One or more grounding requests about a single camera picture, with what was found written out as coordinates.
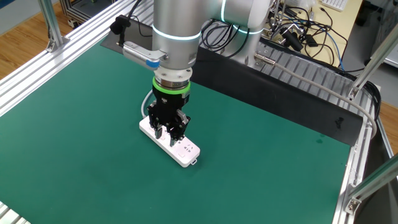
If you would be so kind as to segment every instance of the metal rail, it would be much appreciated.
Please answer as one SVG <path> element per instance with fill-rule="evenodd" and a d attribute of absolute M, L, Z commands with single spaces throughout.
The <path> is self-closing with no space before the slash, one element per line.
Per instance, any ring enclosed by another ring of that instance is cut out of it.
<path fill-rule="evenodd" d="M 62 37 L 60 28 L 58 26 L 57 17 L 54 13 L 51 0 L 39 0 L 40 8 L 43 12 L 43 17 L 47 30 L 49 31 L 49 44 L 46 51 L 53 52 L 67 43 L 69 39 Z"/>

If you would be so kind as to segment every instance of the green ring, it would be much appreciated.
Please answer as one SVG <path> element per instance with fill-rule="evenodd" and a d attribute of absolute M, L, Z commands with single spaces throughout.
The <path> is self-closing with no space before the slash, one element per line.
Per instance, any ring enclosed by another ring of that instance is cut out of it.
<path fill-rule="evenodd" d="M 161 91 L 162 93 L 166 93 L 166 94 L 170 94 L 170 95 L 183 94 L 183 93 L 188 92 L 189 89 L 191 89 L 191 82 L 188 82 L 187 87 L 185 87 L 185 88 L 183 88 L 183 89 L 181 89 L 181 90 L 168 90 L 168 89 L 165 89 L 165 88 L 161 87 L 161 86 L 156 82 L 155 77 L 154 77 L 154 79 L 152 80 L 152 84 L 153 84 L 153 86 L 154 86 L 157 90 Z"/>

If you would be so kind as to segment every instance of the light blue led ring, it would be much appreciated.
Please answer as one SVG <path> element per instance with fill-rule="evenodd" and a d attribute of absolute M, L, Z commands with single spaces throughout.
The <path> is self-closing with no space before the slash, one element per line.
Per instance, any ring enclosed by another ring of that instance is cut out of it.
<path fill-rule="evenodd" d="M 223 0 L 223 4 L 221 5 L 221 21 L 223 21 L 223 22 L 225 22 L 225 19 L 224 19 L 225 4 L 226 4 L 226 0 Z"/>
<path fill-rule="evenodd" d="M 237 29 L 239 32 L 241 32 L 241 33 L 243 33 L 243 34 L 248 34 L 247 31 L 238 29 L 238 27 L 237 27 L 236 25 L 234 25 L 234 28 Z M 263 30 L 264 30 L 264 29 L 261 29 L 260 31 L 256 31 L 256 32 L 250 32 L 249 34 L 259 34 L 259 33 L 261 33 Z"/>
<path fill-rule="evenodd" d="M 199 32 L 199 34 L 197 34 L 197 35 L 188 36 L 188 37 L 179 37 L 179 36 L 165 34 L 165 33 L 161 32 L 160 30 L 156 29 L 155 26 L 153 26 L 153 25 L 152 25 L 152 28 L 159 35 L 166 37 L 168 39 L 172 39 L 172 40 L 194 40 L 194 39 L 200 37 L 200 34 L 201 34 L 201 32 Z"/>

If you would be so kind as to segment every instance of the black panel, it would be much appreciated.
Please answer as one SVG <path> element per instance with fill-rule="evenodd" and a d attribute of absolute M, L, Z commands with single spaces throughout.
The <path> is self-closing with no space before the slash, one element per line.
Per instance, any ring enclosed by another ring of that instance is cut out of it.
<path fill-rule="evenodd" d="M 191 80 L 353 146 L 362 117 L 233 60 L 200 48 Z"/>

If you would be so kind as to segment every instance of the wooden floor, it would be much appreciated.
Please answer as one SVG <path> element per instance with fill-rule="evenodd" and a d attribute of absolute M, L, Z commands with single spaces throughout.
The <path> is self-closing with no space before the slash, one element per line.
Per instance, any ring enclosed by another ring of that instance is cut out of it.
<path fill-rule="evenodd" d="M 72 31 L 62 13 L 60 3 L 54 4 L 61 34 Z M 49 39 L 44 18 L 40 14 L 0 36 L 0 79 L 25 64 L 45 49 Z M 398 108 L 383 103 L 380 117 L 395 154 L 398 153 Z"/>
<path fill-rule="evenodd" d="M 61 34 L 72 31 L 63 15 L 61 4 L 54 4 Z M 0 36 L 0 79 L 42 52 L 49 42 L 47 27 L 41 13 Z"/>

